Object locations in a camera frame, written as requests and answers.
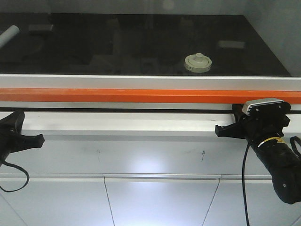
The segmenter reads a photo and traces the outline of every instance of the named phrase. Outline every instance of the white panel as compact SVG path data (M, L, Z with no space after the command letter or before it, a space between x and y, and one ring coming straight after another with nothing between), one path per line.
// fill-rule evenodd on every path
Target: white panel
M271 181L247 181L246 195L252 226L291 226L301 214L301 203L283 203L275 194ZM246 225L240 181L221 180L204 224L215 225Z
M246 0L1 0L1 12L232 14Z
M106 179L115 226L202 225L218 181Z
M45 139L42 148L12 153L7 161L29 173L100 173L98 142ZM19 172L7 166L1 166L0 171Z
M0 194L0 226L27 226Z
M294 76L300 76L301 1L249 0L246 17Z
M19 182L1 182L8 189ZM103 179L37 181L2 194L28 226L113 226Z
M7 161L30 173L240 175L245 147L244 140L217 137L75 137L46 140ZM253 151L247 161L248 175L269 174ZM19 173L7 166L0 171Z
M101 172L240 175L245 148L244 140L215 137L200 137L194 141L180 137L112 141L100 149ZM246 174L269 174L253 151L247 159Z

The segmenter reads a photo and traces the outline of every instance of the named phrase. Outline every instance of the white wall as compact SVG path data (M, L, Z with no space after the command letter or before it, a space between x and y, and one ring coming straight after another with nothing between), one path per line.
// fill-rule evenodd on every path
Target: white wall
M293 76L300 76L301 1L249 0L245 16Z
M0 12L240 15L246 0L0 0Z

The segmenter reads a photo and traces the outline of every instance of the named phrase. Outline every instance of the small white object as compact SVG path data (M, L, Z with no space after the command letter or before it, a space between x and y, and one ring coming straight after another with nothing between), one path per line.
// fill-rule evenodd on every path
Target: small white object
M185 58L185 68L195 73L208 72L211 64L211 59L201 53L192 54Z
M20 32L20 29L12 25L5 32L0 35L0 48L6 45L13 37L15 37Z

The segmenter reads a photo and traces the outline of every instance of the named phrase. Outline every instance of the yellow label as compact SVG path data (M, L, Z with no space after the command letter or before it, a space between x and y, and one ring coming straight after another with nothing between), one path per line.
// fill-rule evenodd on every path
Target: yellow label
M269 141L269 140L276 140L277 143L284 143L285 144L285 141L281 138L281 137L270 137L268 139L265 139L264 141L262 141L258 147L260 147L261 145L263 145L265 142Z

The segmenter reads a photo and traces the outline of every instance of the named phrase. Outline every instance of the black cable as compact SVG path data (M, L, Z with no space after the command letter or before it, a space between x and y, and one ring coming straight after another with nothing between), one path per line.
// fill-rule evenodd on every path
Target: black cable
M23 169L23 168L20 167L20 166L15 165L15 164L8 163L8 162L6 162L3 158L0 158L0 161L2 162L3 165L6 165L6 166L10 166L10 167L16 168L17 170L22 171L22 172L26 175L26 182L25 182L25 184L24 184L22 187L20 187L20 188L18 188L18 189L16 189L16 190L8 191L8 190L5 190L3 187L0 186L0 189L1 189L2 191L7 192L7 193L9 193L9 192L16 192L16 191L21 190L22 188L24 188L24 187L28 184L28 182L29 182L29 174L28 174L28 172L27 172L25 169Z
M249 222L249 214L248 214L248 206L246 203L246 185L245 185L245 166L246 166L246 156L248 155L248 151L250 148L250 143L246 146L246 152L243 159L243 167L242 167L242 184L243 184L243 196L244 196L244 206L245 206L245 214L246 214L246 225L250 226Z
M299 146L301 147L301 139L299 137L291 137L290 139L290 142L291 142L291 146L292 146L292 150L293 152L299 156L299 158L301 158L301 154L300 152L298 151L297 147L296 147L296 143L297 142L299 144Z

